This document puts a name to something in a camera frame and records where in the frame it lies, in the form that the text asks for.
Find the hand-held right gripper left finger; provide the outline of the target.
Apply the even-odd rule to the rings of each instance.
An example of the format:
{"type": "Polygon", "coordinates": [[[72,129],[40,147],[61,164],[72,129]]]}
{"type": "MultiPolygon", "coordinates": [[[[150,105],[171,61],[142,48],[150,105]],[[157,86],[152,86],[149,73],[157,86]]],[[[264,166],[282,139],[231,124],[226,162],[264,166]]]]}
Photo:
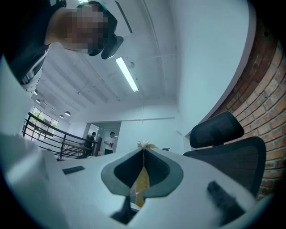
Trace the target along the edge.
{"type": "Polygon", "coordinates": [[[101,179],[112,194],[130,195],[130,189],[144,165],[143,153],[144,150],[139,148],[103,168],[101,179]]]}

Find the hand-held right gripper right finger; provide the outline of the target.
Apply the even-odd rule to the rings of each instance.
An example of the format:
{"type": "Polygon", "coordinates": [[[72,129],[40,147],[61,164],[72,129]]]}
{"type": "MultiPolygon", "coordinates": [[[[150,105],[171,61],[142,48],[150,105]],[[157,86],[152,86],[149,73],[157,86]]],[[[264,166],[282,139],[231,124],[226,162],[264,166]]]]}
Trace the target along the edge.
{"type": "Polygon", "coordinates": [[[182,182],[182,167],[170,158],[153,149],[144,150],[144,167],[149,177],[149,188],[144,198],[161,198],[171,194],[182,182]]]}

